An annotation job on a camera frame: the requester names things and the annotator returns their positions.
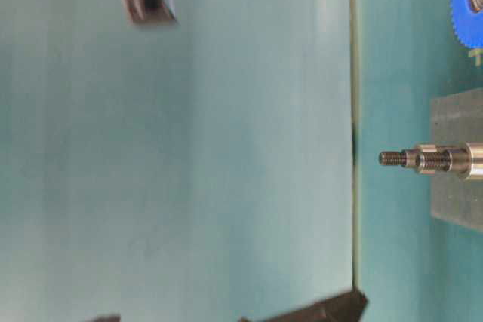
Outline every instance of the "gear teeth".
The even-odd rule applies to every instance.
[[[457,37],[458,41],[467,48],[483,48],[483,39],[481,41],[471,41],[471,40],[465,40],[461,36],[461,34],[460,34],[460,32],[457,28],[456,21],[455,21],[455,10],[454,10],[455,1],[456,0],[450,1],[451,25],[453,27],[453,31],[454,31],[455,36]]]

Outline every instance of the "threaded rod end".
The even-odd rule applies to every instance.
[[[451,156],[448,151],[423,152],[416,157],[416,165],[423,170],[449,171]]]
[[[379,163],[383,166],[405,166],[406,154],[404,152],[383,151],[379,154]]]

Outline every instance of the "gray metal block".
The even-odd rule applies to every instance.
[[[431,134],[442,145],[483,142],[483,88],[432,100]],[[483,182],[432,177],[431,215],[483,232]]]

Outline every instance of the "blue gear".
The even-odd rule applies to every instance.
[[[483,11],[474,12],[470,0],[451,0],[456,36],[468,48],[483,48]]]

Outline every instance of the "teal surface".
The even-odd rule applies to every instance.
[[[478,321],[483,235],[429,215],[429,180],[377,164],[429,139],[429,101],[481,87],[449,0],[355,0],[358,283],[366,321]]]
[[[0,320],[257,319],[349,288],[348,0],[0,0]]]

